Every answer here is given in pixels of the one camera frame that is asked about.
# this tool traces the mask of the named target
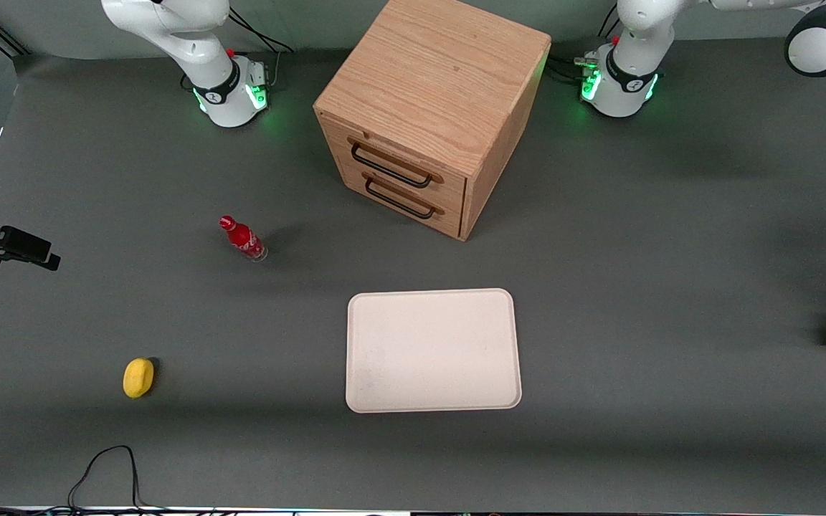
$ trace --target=drawer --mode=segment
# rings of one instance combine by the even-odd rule
[[[404,159],[397,151],[375,143],[363,131],[327,118],[321,118],[321,127],[344,182],[348,176],[364,172],[382,185],[412,192],[417,199],[440,206],[446,212],[461,213],[465,195],[465,179],[461,176],[436,172],[422,161],[414,163],[412,159]],[[353,169],[353,173],[347,173],[348,169]]]
[[[450,237],[458,238],[460,235],[462,199],[458,199],[457,205],[453,208],[447,208],[442,203],[426,199],[420,195],[419,190],[413,191],[377,176],[355,161],[345,163],[340,160],[338,166],[343,182],[350,189]]]

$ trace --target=black metal handle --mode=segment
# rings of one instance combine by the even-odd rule
[[[414,188],[425,188],[426,186],[429,186],[429,183],[432,182],[432,176],[426,176],[425,181],[414,181],[414,180],[410,179],[409,177],[401,176],[401,174],[396,173],[396,172],[394,172],[393,170],[391,170],[387,167],[380,166],[378,163],[375,163],[372,160],[369,160],[369,159],[366,159],[364,157],[359,156],[359,145],[358,145],[358,143],[353,144],[353,151],[351,151],[351,154],[353,154],[353,159],[355,161],[358,161],[359,163],[363,164],[364,166],[370,166],[370,167],[374,168],[374,170],[377,170],[378,172],[386,173],[388,176],[391,176],[391,177],[393,177],[394,179],[396,179],[398,181],[402,181],[402,182],[406,183],[407,185],[413,186]]]
[[[434,208],[429,208],[429,213],[420,213],[420,212],[418,212],[417,210],[415,210],[413,208],[409,208],[408,206],[402,205],[401,203],[397,202],[394,199],[391,199],[391,197],[388,197],[388,196],[384,195],[383,193],[376,192],[375,190],[371,189],[371,183],[373,183],[373,182],[374,182],[374,179],[371,179],[371,177],[366,179],[366,181],[365,181],[365,191],[370,193],[371,195],[373,195],[375,197],[378,197],[378,199],[383,200],[384,202],[388,203],[389,205],[395,206],[398,209],[402,209],[405,212],[409,213],[410,215],[415,216],[417,219],[423,219],[423,220],[430,219],[430,218],[432,218],[432,215],[435,215],[435,209]]]

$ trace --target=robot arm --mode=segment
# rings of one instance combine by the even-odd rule
[[[229,55],[210,32],[229,17],[229,0],[101,0],[101,6],[119,29],[177,62],[217,125],[238,127],[267,107],[263,63]]]
[[[675,40],[674,23],[688,7],[707,0],[617,0],[624,29],[577,59],[584,66],[580,98],[610,117],[629,117],[652,97],[656,69]],[[807,14],[787,38],[787,62],[799,73],[826,75],[826,0],[709,0],[718,10],[800,9]]]

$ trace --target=coca-cola bottle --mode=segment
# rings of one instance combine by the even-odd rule
[[[266,258],[266,247],[257,238],[257,235],[250,231],[250,228],[244,224],[239,224],[231,216],[223,216],[219,220],[221,228],[225,229],[229,235],[229,242],[238,248],[244,256],[252,262],[259,262]]]

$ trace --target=wooden drawer cabinet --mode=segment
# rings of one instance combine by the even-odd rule
[[[546,34],[455,0],[390,0],[314,105],[343,182],[465,241],[549,49]]]

